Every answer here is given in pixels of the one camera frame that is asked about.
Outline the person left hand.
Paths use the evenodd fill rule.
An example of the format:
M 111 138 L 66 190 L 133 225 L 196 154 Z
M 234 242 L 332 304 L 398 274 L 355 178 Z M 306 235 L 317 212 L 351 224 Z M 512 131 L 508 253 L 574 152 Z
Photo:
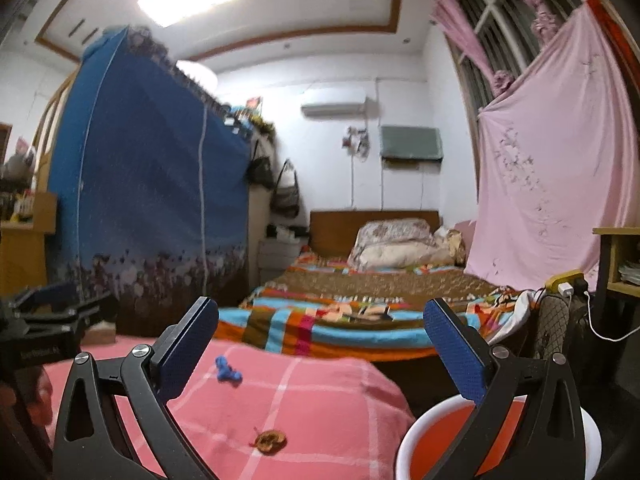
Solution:
M 42 366 L 16 370 L 15 382 L 1 382 L 1 407 L 14 408 L 18 399 L 26 405 L 32 423 L 36 427 L 47 427 L 53 419 L 53 387 L 49 375 Z

